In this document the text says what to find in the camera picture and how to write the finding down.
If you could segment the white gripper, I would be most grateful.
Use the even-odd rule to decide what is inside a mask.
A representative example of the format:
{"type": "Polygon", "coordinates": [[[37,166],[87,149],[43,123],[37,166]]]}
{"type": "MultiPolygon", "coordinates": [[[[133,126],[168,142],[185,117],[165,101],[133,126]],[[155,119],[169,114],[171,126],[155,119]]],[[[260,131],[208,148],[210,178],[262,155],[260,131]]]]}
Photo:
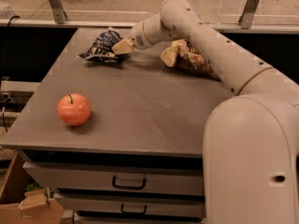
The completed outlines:
{"type": "Polygon", "coordinates": [[[131,39],[123,39],[112,47],[115,54],[127,54],[133,51],[134,47],[137,49],[145,48],[145,37],[143,33],[143,23],[137,23],[131,30],[131,39]]]}

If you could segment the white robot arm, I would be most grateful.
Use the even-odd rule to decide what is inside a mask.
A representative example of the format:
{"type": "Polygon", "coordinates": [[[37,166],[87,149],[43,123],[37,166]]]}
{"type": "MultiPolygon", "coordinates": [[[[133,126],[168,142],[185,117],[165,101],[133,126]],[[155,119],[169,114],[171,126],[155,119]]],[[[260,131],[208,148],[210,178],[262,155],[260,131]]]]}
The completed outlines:
{"type": "Polygon", "coordinates": [[[185,38],[233,93],[203,137],[208,224],[299,224],[299,88],[276,68],[204,24],[186,0],[164,0],[113,51],[185,38]]]}

